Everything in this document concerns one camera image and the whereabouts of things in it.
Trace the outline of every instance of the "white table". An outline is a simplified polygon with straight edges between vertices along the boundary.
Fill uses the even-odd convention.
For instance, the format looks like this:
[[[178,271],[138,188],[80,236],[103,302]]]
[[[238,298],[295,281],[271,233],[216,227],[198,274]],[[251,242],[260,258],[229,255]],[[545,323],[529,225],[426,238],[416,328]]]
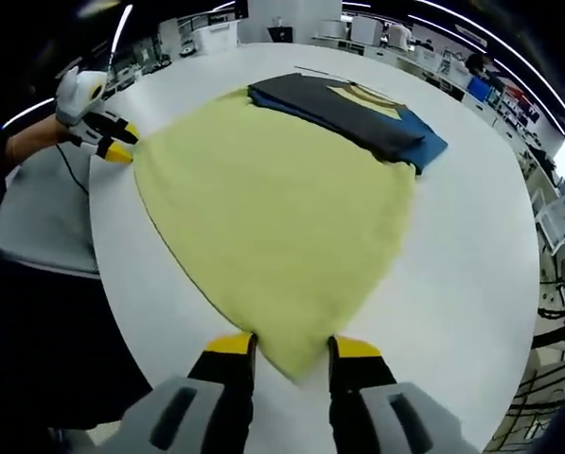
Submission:
[[[528,192],[510,147],[475,113],[389,65],[316,46],[250,44],[178,61],[111,98],[145,136],[205,101],[295,65],[405,102],[445,140],[418,179],[401,255],[342,334],[376,345],[463,422],[482,449],[521,380],[537,317],[539,254]],[[236,332],[184,275],[154,229],[132,166],[91,160],[97,262],[118,327],[150,384],[187,374]],[[246,452],[336,452],[327,358],[298,385],[259,355]]]

